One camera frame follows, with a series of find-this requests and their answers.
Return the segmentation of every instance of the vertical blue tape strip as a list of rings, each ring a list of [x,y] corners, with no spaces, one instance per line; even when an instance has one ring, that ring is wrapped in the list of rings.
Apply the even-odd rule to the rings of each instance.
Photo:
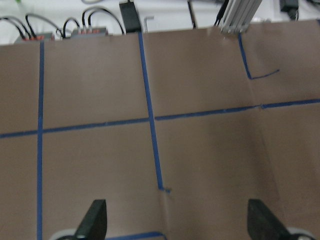
[[[139,240],[139,239],[148,239],[148,238],[156,238],[156,237],[163,237],[164,240],[167,240],[164,234],[157,231],[133,234],[128,236],[108,237],[106,240]]]
[[[139,37],[140,57],[141,57],[143,81],[144,81],[144,88],[145,88],[145,96],[146,96],[146,103],[147,103],[147,108],[148,108],[149,123],[150,123],[150,130],[151,130],[156,179],[157,179],[158,188],[160,190],[165,190],[164,186],[163,186],[163,180],[162,180],[159,151],[158,151],[158,143],[157,143],[157,136],[156,136],[155,119],[154,119],[154,112],[153,112],[153,108],[152,108],[150,88],[149,88],[149,80],[148,80],[145,49],[144,49],[144,40],[143,40],[143,36],[142,36],[141,32],[138,33],[138,37]]]
[[[39,98],[38,98],[38,130],[37,130],[37,186],[36,186],[36,239],[42,240],[42,146],[44,116],[44,69],[45,48],[40,42]]]
[[[239,47],[240,47],[240,51],[241,51],[243,64],[244,64],[244,67],[245,67],[245,72],[246,72],[246,75],[247,75],[248,79],[250,79],[250,80],[263,79],[263,78],[269,77],[270,75],[276,74],[276,73],[278,73],[280,71],[280,69],[277,69],[277,70],[275,70],[273,72],[270,72],[270,73],[262,75],[262,76],[252,77],[252,75],[251,75],[251,73],[249,71],[248,62],[247,62],[247,56],[246,56],[246,52],[245,52],[245,49],[244,49],[244,45],[242,43],[241,33],[238,34],[238,42],[239,42]]]

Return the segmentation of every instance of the brown cardboard surface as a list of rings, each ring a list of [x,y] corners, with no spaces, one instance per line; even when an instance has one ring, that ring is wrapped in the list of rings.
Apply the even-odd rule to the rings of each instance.
[[[238,39],[217,27],[143,35],[155,116],[252,106]]]
[[[36,130],[38,43],[0,46],[0,134]]]
[[[43,237],[76,228],[107,200],[107,237],[162,232],[148,123],[43,136]]]
[[[320,237],[320,104],[265,109],[263,134],[288,226]]]
[[[320,98],[320,27],[316,20],[251,24],[242,35],[257,104]]]
[[[37,136],[0,139],[0,239],[36,239]]]
[[[249,198],[283,217],[257,111],[156,122],[169,239],[248,239]]]
[[[44,128],[148,117],[137,34],[45,43]]]

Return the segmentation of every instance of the white surface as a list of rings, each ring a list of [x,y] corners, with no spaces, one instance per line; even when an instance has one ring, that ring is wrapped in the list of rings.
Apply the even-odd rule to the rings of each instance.
[[[147,21],[149,32],[192,28],[187,0],[134,0],[134,2],[143,28],[144,18],[154,16],[153,20]],[[214,2],[200,0],[194,0],[192,5],[198,28],[212,26],[221,6]],[[81,0],[21,0],[21,3],[16,3],[15,0],[0,0],[0,17],[12,15],[25,22],[26,13],[35,13],[49,18],[62,28],[68,17],[75,17],[81,23],[83,10],[92,6],[109,9],[123,23],[119,0],[105,0],[95,5],[86,5]],[[299,0],[299,19],[317,18],[320,18],[320,10],[306,0]],[[262,0],[253,20],[259,19],[270,19],[272,22],[289,21],[287,14],[280,12],[279,0]],[[36,33],[55,31],[52,26],[42,20],[31,17],[30,22]],[[104,13],[97,13],[92,17],[92,26],[107,26],[109,33],[121,33],[117,23]],[[68,24],[67,28],[72,30],[73,23]],[[18,36],[18,31],[13,25],[0,21],[0,45],[12,44]]]

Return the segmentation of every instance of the cardboard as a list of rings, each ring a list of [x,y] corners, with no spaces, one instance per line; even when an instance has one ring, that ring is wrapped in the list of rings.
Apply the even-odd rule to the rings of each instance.
[[[217,27],[143,35],[155,116],[252,106],[238,39]]]
[[[148,123],[43,136],[43,239],[107,201],[107,237],[162,232]]]
[[[44,128],[148,117],[136,34],[48,42],[44,57]]]
[[[37,137],[0,139],[0,239],[36,239]]]
[[[251,24],[242,34],[256,104],[320,98],[320,27],[313,21]]]
[[[38,43],[0,46],[0,134],[36,130]]]
[[[238,39],[216,27],[143,34],[155,120],[137,33],[45,42],[44,132],[31,136],[20,131],[41,121],[39,45],[1,47],[0,237],[36,238],[43,145],[43,240],[76,228],[94,199],[107,200],[108,238],[249,239],[249,198],[318,239],[320,103],[257,105],[319,97],[319,31],[316,21],[250,26],[252,76],[280,69],[256,80]],[[171,193],[158,189],[155,156]]]

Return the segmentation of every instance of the blue painter's tape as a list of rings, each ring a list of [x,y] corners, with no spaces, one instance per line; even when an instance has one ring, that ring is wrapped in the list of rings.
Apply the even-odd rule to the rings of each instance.
[[[163,237],[163,239],[167,240],[164,234],[157,231],[139,233],[139,234],[128,235],[128,236],[108,237],[106,240],[139,240],[139,239],[156,238],[156,237]]]
[[[215,115],[215,114],[229,114],[229,113],[236,113],[236,112],[245,111],[248,109],[253,109],[256,107],[258,107],[258,106],[245,106],[245,107],[212,110],[212,111],[192,112],[192,113],[177,114],[177,115],[156,116],[155,120],[163,121],[163,120],[190,118],[190,117],[201,117],[201,116]]]
[[[294,105],[318,104],[318,103],[320,103],[320,99],[310,99],[310,100],[301,100],[301,101],[288,101],[288,102],[262,104],[261,108],[270,109],[270,108],[279,108],[279,107],[294,106]]]
[[[56,132],[65,132],[65,131],[81,130],[81,129],[93,129],[93,128],[101,128],[101,127],[109,127],[109,126],[146,123],[148,121],[149,121],[149,118],[140,118],[140,119],[122,120],[122,121],[109,121],[109,122],[102,122],[102,123],[91,123],[91,124],[84,124],[84,125],[48,128],[48,129],[44,129],[43,132],[56,133]]]
[[[38,130],[37,130],[37,187],[36,187],[36,239],[42,240],[42,152],[43,152],[43,117],[44,117],[44,72],[45,46],[40,42]]]
[[[251,75],[251,73],[249,71],[248,62],[247,62],[247,56],[246,56],[246,52],[245,52],[245,49],[244,49],[244,45],[242,43],[241,33],[238,34],[238,42],[239,42],[241,56],[242,56],[243,64],[244,64],[246,75],[247,75],[248,79],[250,79],[250,80],[263,79],[263,78],[269,77],[269,76],[271,76],[273,74],[276,74],[276,73],[278,73],[280,71],[280,69],[277,69],[277,70],[275,70],[273,72],[270,72],[270,73],[262,75],[262,76],[252,77],[252,75]]]
[[[162,191],[165,191],[165,188],[163,186],[162,173],[161,173],[154,112],[153,112],[152,102],[151,102],[151,94],[150,94],[145,49],[144,49],[144,40],[141,32],[138,33],[138,37],[139,37],[139,47],[140,47],[140,57],[141,57],[144,89],[145,89],[146,103],[147,103],[148,114],[149,114],[149,123],[150,123],[156,179],[157,179],[158,188]]]
[[[35,135],[38,131],[19,131],[19,132],[11,132],[11,133],[2,133],[0,134],[0,139],[5,138],[14,138],[14,137],[22,137],[22,136],[29,136],[29,135]]]

